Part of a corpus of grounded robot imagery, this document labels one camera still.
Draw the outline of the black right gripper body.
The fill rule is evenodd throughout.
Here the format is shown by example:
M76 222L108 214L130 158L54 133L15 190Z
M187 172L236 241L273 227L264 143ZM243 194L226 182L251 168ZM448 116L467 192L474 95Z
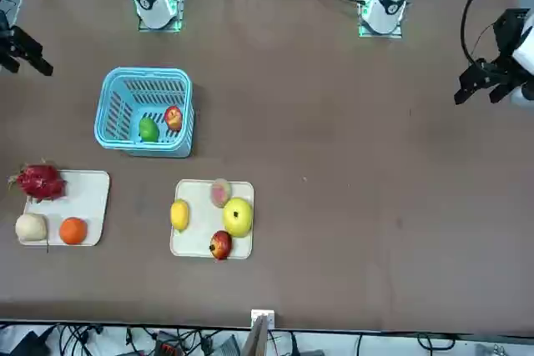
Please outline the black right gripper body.
M7 53L11 55L18 55L18 49L16 45L14 44L14 29L18 28L18 26L10 26L7 18L7 14L1 10L1 28L0 28L0 34L1 34L1 52Z

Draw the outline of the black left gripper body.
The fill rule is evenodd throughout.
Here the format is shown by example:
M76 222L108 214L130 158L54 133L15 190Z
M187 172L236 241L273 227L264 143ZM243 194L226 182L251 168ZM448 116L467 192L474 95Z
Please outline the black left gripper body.
M494 22L493 32L498 49L497 63L512 61L532 65L532 10L508 8Z

